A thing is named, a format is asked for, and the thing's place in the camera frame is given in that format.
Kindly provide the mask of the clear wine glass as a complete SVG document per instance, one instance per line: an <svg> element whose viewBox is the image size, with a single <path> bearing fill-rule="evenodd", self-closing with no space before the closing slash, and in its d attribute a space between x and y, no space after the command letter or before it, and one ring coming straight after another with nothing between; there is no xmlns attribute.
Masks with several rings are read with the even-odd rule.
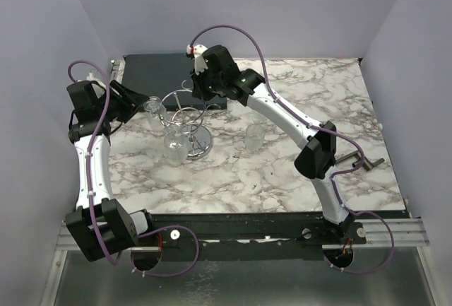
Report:
<svg viewBox="0 0 452 306"><path fill-rule="evenodd" d="M255 124L265 124L267 119L261 114L254 114L252 120Z"/></svg>
<svg viewBox="0 0 452 306"><path fill-rule="evenodd" d="M165 119L167 110L159 97L152 96L143 104L145 116L148 120L150 129L157 133L165 129Z"/></svg>
<svg viewBox="0 0 452 306"><path fill-rule="evenodd" d="M165 128L164 151L166 160L172 166L180 166L186 160L188 148L179 126L171 124Z"/></svg>
<svg viewBox="0 0 452 306"><path fill-rule="evenodd" d="M245 147L250 153L257 152L264 142L266 130L260 124L251 124L245 131Z"/></svg>

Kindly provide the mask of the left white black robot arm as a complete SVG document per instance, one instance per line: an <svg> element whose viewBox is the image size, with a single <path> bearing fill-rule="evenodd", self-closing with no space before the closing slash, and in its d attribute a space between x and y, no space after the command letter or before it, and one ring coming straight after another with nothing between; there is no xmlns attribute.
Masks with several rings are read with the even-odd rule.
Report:
<svg viewBox="0 0 452 306"><path fill-rule="evenodd" d="M69 140L79 163L79 193L74 211L65 217L66 227L88 261L122 252L138 244L151 245L156 228L144 210L128 213L113 197L109 175L111 122L128 122L147 101L117 81L110 93L97 95L93 81L67 87L73 112Z"/></svg>

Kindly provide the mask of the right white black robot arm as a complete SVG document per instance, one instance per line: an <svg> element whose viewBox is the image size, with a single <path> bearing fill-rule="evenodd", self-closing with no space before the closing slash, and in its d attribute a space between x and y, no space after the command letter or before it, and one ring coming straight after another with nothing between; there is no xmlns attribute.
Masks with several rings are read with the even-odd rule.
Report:
<svg viewBox="0 0 452 306"><path fill-rule="evenodd" d="M240 70L222 45L207 48L188 46L187 57L193 59L191 71L193 96L203 101L215 96L236 100L241 105L262 114L282 129L300 148L295 168L311 180L321 202L325 219L326 238L335 244L350 236L352 217L340 202L331 182L335 172L336 137L331 134L336 127L331 122L322 124L308 116L299 121L290 114L302 113L277 93L268 89L264 77L253 69Z"/></svg>

